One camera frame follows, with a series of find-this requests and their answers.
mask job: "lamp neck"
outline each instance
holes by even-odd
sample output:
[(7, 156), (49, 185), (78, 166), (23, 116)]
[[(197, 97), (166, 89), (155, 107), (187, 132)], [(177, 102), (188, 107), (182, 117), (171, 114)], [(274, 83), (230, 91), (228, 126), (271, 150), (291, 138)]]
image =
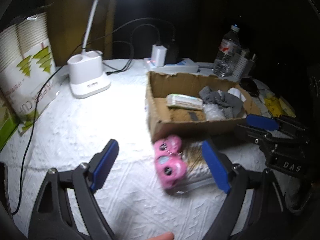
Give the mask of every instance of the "lamp neck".
[(91, 11), (90, 11), (90, 16), (89, 16), (89, 20), (88, 20), (88, 25), (87, 25), (87, 30), (85, 31), (85, 35), (84, 35), (84, 39), (83, 39), (83, 44), (82, 44), (82, 54), (84, 54), (86, 52), (86, 47), (87, 47), (87, 43), (88, 43), (88, 38), (89, 38), (89, 34), (91, 31), (91, 27), (92, 27), (92, 22), (93, 22), (93, 17), (94, 14), (96, 12), (96, 8), (98, 5), (99, 0), (94, 0), (92, 7), (91, 7)]

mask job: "gray cloth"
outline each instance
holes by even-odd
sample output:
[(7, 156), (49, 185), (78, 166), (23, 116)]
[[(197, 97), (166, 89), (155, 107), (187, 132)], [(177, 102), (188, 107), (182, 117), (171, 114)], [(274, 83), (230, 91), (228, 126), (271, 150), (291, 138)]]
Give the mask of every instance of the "gray cloth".
[(221, 90), (212, 91), (209, 86), (204, 87), (199, 92), (199, 96), (206, 104), (219, 105), (226, 118), (237, 117), (243, 107), (241, 99)]

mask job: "paper cup package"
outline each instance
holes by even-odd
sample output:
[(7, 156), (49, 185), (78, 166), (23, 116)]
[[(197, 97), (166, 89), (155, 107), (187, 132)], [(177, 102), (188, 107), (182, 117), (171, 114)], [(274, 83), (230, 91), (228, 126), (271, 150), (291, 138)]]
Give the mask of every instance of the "paper cup package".
[[(2, 49), (11, 46), (11, 50)], [(28, 18), (0, 34), (0, 87), (22, 121), (19, 131), (32, 126), (38, 93), (55, 72), (45, 14)], [(54, 100), (59, 85), (52, 78), (39, 96), (36, 117)]]

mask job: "white tablecloth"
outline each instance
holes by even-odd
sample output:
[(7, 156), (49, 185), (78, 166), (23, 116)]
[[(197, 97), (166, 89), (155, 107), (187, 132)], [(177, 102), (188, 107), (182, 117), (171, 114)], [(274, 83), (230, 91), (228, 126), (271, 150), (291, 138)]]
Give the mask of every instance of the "white tablecloth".
[[(121, 68), (125, 60), (112, 60), (108, 64)], [(24, 234), (28, 233), (33, 204), (47, 170), (56, 167), (65, 171), (88, 162), (114, 138), (120, 145), (119, 156), (95, 197), (116, 236), (145, 240), (172, 231), (178, 240), (202, 239), (226, 195), (215, 185), (181, 196), (169, 196), (161, 189), (146, 123), (146, 72), (142, 61), (135, 60), (127, 72), (110, 76), (110, 89), (80, 100), (72, 97), (68, 79), (63, 82), (60, 94), (36, 123), (26, 158), (21, 208), (14, 217)], [(20, 167), (29, 136), (30, 131), (22, 137), (16, 132), (0, 153), (0, 161), (9, 168), (12, 210), (18, 202)], [(223, 136), (217, 142), (233, 162), (252, 170), (265, 168), (265, 158), (258, 146), (232, 143), (232, 138)], [(78, 229), (86, 232), (72, 191), (70, 198)], [(249, 192), (235, 232), (244, 224), (250, 199)]]

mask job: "white lamp base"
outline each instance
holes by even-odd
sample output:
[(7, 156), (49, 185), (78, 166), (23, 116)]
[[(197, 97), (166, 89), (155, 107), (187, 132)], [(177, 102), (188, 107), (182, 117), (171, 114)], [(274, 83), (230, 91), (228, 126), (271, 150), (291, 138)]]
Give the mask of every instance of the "white lamp base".
[(107, 90), (110, 86), (110, 79), (105, 73), (103, 73), (101, 77), (89, 80), (81, 84), (76, 85), (70, 83), (71, 92), (75, 98), (87, 98), (104, 90)]
[(70, 89), (75, 98), (87, 98), (110, 87), (111, 81), (102, 68), (101, 54), (92, 50), (68, 60)]

